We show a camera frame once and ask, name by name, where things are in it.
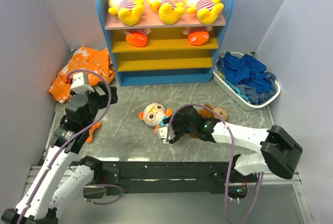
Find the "plush purple dotted dress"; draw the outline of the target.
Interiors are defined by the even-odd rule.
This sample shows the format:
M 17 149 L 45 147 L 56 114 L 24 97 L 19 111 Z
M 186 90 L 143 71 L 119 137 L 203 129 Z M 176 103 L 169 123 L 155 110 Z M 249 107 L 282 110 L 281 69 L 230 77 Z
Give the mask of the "plush purple dotted dress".
M 90 128 L 90 130 L 89 130 L 89 136 L 88 136 L 88 138 L 87 138 L 87 140 L 86 140 L 86 143 L 91 143 L 91 142 L 93 142 L 93 139 L 94 139 L 94 132 L 97 130 L 97 129 L 99 129 L 101 127 L 101 122 L 99 121 L 99 122 L 97 122 L 96 124 L 94 124 L 91 128 Z

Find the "white plush blue dotted dress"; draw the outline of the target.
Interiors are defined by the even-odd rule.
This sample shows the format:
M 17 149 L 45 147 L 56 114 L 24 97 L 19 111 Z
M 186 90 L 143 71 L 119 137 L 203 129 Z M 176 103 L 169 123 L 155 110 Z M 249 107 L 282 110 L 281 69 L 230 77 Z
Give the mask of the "white plush blue dotted dress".
M 154 133 L 157 133 L 159 127 L 164 126 L 163 120 L 173 114 L 171 109 L 166 109 L 159 103 L 151 103 L 145 107 L 144 111 L 140 112 L 138 117 L 145 122 L 146 125 L 154 127 Z

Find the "brown monkey plush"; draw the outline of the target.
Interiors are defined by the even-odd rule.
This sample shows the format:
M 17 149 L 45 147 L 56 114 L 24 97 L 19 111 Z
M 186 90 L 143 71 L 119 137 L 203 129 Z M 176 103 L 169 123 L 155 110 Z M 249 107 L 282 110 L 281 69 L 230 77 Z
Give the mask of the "brown monkey plush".
M 192 126 L 189 135 L 193 138 L 199 138 L 203 141 L 214 142 L 212 133 L 214 126 L 221 121 L 228 121 L 228 113 L 223 107 L 214 106 L 205 103 L 200 110 L 192 108 L 191 112 Z

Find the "boy doll striped shirt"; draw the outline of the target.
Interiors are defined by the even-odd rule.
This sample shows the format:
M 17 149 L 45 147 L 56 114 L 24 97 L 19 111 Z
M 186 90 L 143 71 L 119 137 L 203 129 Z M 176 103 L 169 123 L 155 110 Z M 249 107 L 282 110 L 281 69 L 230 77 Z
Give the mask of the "boy doll striped shirt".
M 190 44 L 200 46 L 206 43 L 209 38 L 209 32 L 213 29 L 212 26 L 205 27 L 186 27 L 183 29 L 183 34 L 187 36 Z

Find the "yellow frog plush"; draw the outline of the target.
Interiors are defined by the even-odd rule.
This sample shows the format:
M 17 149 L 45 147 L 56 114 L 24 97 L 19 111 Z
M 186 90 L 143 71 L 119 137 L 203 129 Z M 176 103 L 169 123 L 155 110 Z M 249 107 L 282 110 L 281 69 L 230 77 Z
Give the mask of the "yellow frog plush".
M 128 26 L 135 25 L 144 12 L 143 0 L 108 0 L 108 13 Z
M 147 0 L 147 3 L 167 25 L 174 24 L 185 13 L 183 3 L 176 0 Z
M 221 0 L 184 0 L 187 12 L 196 15 L 200 23 L 211 25 L 224 8 Z

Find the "yellow frog plush front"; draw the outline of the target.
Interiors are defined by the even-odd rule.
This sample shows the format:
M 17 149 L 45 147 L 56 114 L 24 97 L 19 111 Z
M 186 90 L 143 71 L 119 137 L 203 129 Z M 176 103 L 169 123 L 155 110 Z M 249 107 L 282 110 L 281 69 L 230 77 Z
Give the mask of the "yellow frog plush front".
M 196 15 L 200 23 L 211 25 L 224 8 L 221 0 L 184 0 L 187 12 Z

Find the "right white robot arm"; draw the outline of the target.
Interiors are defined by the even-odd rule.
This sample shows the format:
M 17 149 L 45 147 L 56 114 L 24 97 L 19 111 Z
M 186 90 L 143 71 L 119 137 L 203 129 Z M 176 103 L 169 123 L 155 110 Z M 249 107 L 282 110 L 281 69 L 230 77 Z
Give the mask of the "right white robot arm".
M 283 179 L 292 179 L 302 155 L 302 147 L 282 127 L 250 128 L 225 122 L 217 114 L 204 117 L 195 104 L 179 108 L 163 122 L 168 127 L 169 143 L 175 143 L 184 134 L 194 134 L 202 141 L 229 143 L 252 151 L 250 155 L 233 155 L 228 176 L 241 181 L 254 173 L 271 172 Z

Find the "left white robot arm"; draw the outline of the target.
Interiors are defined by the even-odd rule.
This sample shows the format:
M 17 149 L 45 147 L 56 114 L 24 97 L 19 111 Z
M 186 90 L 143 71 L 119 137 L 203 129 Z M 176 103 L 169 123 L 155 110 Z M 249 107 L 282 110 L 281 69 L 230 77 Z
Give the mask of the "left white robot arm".
M 86 156 L 73 174 L 60 182 L 97 124 L 98 111 L 117 103 L 117 88 L 99 82 L 92 90 L 71 94 L 40 171 L 17 206 L 4 211 L 4 223 L 58 223 L 63 210 L 85 185 L 103 179 L 102 161 Z

